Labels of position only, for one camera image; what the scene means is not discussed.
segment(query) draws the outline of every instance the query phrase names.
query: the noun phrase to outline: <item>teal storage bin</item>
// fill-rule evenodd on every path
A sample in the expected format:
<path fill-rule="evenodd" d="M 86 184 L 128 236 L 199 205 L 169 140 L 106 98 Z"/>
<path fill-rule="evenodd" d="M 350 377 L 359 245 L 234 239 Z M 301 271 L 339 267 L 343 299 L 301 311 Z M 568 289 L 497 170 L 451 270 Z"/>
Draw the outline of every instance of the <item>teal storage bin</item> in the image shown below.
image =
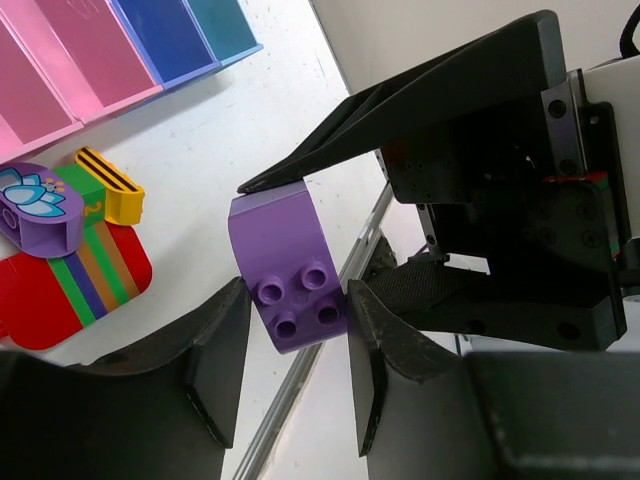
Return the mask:
<path fill-rule="evenodd" d="M 237 0 L 185 1 L 223 68 L 262 50 Z"/>

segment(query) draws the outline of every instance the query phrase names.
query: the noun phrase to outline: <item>green duplo brick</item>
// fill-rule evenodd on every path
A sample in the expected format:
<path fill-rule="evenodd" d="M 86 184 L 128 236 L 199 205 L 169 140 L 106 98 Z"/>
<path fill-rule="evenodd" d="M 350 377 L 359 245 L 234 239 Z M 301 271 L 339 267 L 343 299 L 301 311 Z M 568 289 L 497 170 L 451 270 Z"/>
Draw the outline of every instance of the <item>green duplo brick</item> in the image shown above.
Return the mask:
<path fill-rule="evenodd" d="M 84 226 L 104 220 L 107 189 L 80 165 L 58 167 L 54 172 L 84 200 Z"/>

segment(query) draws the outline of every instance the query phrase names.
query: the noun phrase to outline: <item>white wall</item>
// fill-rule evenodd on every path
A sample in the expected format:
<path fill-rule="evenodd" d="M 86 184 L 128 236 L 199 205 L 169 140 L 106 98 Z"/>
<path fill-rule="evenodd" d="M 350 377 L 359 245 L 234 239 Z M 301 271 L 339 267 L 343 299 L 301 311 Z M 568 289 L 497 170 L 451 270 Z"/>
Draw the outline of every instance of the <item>white wall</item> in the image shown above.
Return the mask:
<path fill-rule="evenodd" d="M 528 13 L 560 18 L 569 69 L 618 56 L 638 0 L 311 0 L 352 91 L 447 52 Z"/>

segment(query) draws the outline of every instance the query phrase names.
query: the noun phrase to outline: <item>black cable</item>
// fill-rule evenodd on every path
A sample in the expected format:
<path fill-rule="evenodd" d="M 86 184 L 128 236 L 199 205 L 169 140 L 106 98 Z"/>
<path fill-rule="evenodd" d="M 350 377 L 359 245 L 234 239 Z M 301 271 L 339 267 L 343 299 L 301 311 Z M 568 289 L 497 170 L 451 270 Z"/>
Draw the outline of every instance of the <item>black cable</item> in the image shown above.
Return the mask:
<path fill-rule="evenodd" d="M 620 37 L 620 54 L 622 58 L 631 58 L 640 55 L 640 50 L 638 50 L 636 44 L 633 43 L 633 35 L 636 33 L 638 24 L 640 24 L 640 5 L 633 11 L 627 24 L 624 26 L 624 30 L 622 30 Z"/>

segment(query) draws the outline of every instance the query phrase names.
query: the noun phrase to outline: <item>red and green stripe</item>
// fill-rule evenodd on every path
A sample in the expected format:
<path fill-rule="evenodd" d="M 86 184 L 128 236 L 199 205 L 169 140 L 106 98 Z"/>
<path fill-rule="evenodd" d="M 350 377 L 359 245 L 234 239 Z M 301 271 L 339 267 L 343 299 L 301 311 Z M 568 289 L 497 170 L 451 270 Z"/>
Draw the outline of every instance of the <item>red and green stripe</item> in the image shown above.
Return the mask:
<path fill-rule="evenodd" d="M 78 320 L 87 327 L 138 296 L 140 289 L 121 253 L 124 244 L 116 243 L 105 222 L 87 227 L 84 235 L 77 252 L 48 264 Z M 139 243 L 137 238 L 127 240 Z"/>

